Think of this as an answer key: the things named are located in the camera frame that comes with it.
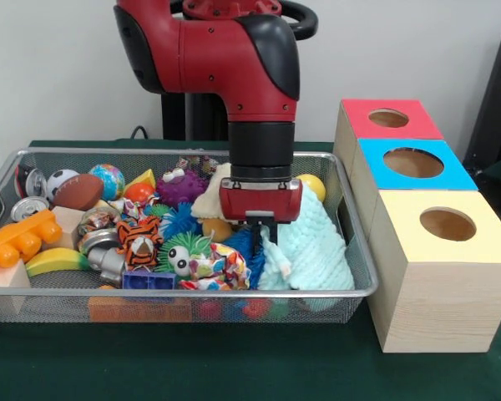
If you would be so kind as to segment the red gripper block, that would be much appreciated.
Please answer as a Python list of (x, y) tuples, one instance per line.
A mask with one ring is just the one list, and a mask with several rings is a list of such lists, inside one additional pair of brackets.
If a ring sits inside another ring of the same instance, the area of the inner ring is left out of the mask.
[[(298, 179), (279, 182), (238, 182), (231, 178), (221, 180), (220, 206), (223, 216), (230, 221), (251, 218), (269, 219), (269, 241), (277, 244), (277, 223), (295, 221), (301, 208), (303, 184)], [(261, 252), (261, 223), (251, 226), (253, 255)]]

